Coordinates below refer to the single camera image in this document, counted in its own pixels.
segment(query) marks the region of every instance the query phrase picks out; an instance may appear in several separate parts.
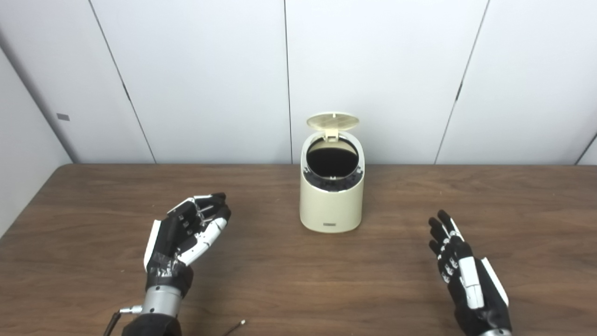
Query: white wall panel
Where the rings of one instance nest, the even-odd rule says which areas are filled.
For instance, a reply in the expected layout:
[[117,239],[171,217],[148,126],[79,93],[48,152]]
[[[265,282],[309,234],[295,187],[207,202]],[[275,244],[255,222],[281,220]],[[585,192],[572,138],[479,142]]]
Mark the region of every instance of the white wall panel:
[[282,0],[93,5],[157,162],[290,162]]
[[87,1],[0,1],[0,42],[76,160],[153,162]]
[[438,163],[576,162],[597,132],[596,17],[596,1],[491,1]]
[[484,0],[287,0],[293,157],[306,118],[355,114],[369,163],[433,163]]
[[0,236],[70,159],[0,50]]
[[578,164],[584,166],[597,165],[597,141],[593,141],[583,157],[578,161]]

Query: robotic hand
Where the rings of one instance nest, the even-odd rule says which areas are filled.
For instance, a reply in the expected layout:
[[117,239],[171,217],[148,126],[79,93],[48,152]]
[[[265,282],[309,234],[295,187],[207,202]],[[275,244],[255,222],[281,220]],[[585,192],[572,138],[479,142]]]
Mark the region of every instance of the robotic hand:
[[121,314],[139,314],[123,336],[181,336],[177,316],[193,282],[190,265],[224,230],[230,209],[224,193],[182,201],[162,221],[154,221],[143,264],[147,272],[145,301],[115,313],[104,336],[110,335]]
[[491,264],[473,256],[456,223],[445,211],[429,218],[439,273],[456,305],[454,315],[466,336],[511,336],[508,296]]

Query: cable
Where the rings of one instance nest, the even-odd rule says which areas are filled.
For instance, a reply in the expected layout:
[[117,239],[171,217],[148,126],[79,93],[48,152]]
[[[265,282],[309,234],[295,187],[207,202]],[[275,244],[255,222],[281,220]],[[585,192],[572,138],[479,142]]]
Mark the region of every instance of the cable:
[[222,336],[228,336],[228,335],[230,335],[231,332],[233,332],[234,330],[236,330],[241,325],[245,324],[245,322],[246,322],[245,320],[242,320],[242,321],[238,322],[235,326],[233,326],[232,328],[228,329],[228,331],[226,331]]
[[119,311],[117,311],[116,313],[114,313],[114,315],[112,315],[112,319],[110,320],[110,323],[108,323],[108,326],[106,327],[104,336],[110,336],[110,334],[112,333],[112,330],[116,326],[116,323],[118,323],[118,320],[120,319],[120,315],[121,314]]

